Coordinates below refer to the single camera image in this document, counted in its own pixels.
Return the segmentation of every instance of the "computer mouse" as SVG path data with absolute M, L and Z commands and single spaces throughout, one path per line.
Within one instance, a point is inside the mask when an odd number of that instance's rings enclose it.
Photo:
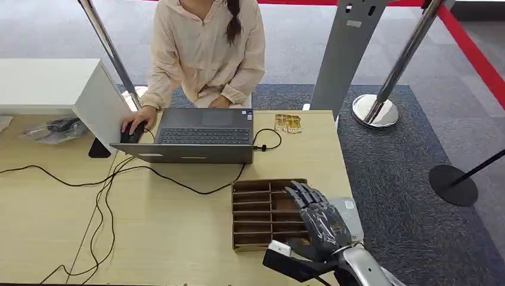
M 132 127 L 132 122 L 128 123 L 124 132 L 121 132 L 121 143 L 138 143 L 144 133 L 146 121 L 141 122 L 132 135 L 130 135 L 130 128 Z

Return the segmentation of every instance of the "cardboard divider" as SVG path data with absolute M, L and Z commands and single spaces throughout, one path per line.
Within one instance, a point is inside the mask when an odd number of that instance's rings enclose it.
M 284 187 L 305 179 L 238 181 L 232 184 L 232 236 L 235 251 L 264 250 L 272 240 L 308 241 L 300 213 Z

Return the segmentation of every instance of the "gray floor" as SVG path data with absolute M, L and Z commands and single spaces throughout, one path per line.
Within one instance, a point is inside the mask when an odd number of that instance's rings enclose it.
M 132 80 L 145 83 L 155 2 L 95 3 Z M 335 8 L 262 5 L 261 10 L 267 38 L 267 74 L 262 83 L 313 84 Z M 354 84 L 382 83 L 419 14 L 418 8 L 386 9 Z M 505 23 L 464 27 L 505 76 Z M 0 35 L 0 57 L 102 57 L 111 67 L 76 1 L 2 0 Z M 505 111 L 438 19 L 400 83 L 410 85 L 455 166 L 468 170 L 505 146 Z M 476 209 L 505 257 L 503 170 L 505 158 L 476 175 L 475 181 L 481 190 Z

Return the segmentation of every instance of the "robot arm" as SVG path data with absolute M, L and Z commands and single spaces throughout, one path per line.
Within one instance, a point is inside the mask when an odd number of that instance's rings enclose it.
M 404 286 L 368 251 L 351 246 L 351 234 L 344 220 L 321 192 L 306 184 L 292 184 L 293 188 L 286 187 L 286 191 L 300 210 L 310 245 L 295 240 L 287 245 L 272 241 L 263 265 L 299 282 L 333 271 L 340 286 Z M 309 260 L 292 257 L 292 251 Z

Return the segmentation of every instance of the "robot finger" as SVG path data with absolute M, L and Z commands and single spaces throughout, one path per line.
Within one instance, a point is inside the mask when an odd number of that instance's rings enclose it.
M 285 187 L 284 188 L 286 190 L 286 192 L 288 192 L 288 194 L 290 194 L 292 197 L 293 197 L 293 200 L 295 201 L 295 204 L 297 204 L 297 206 L 300 208 L 300 209 L 303 209 L 303 208 L 306 208 L 307 207 L 307 204 L 305 203 L 304 200 L 302 200 L 302 198 L 298 195 L 298 192 L 290 187 Z
M 326 198 L 325 195 L 323 195 L 318 189 L 312 189 L 312 191 L 314 193 L 312 193 L 313 195 L 316 195 L 319 197 L 319 201 L 323 204 L 329 204 L 330 202 L 328 202 L 328 199 Z
M 310 196 L 310 198 L 312 200 L 312 203 L 316 203 L 317 204 L 317 203 L 321 202 L 320 197 L 318 196 L 318 194 L 316 194 L 314 192 L 314 189 L 311 186 L 309 186 L 309 185 L 307 185 L 305 183 L 301 183 L 301 185 L 307 190 L 307 193 Z
M 291 183 L 297 187 L 298 192 L 300 192 L 302 198 L 305 200 L 305 202 L 307 204 L 311 204 L 314 202 L 314 198 L 310 196 L 308 189 L 305 188 L 305 186 L 307 186 L 307 185 L 305 185 L 305 184 L 302 185 L 301 183 L 299 183 L 297 181 L 291 181 Z

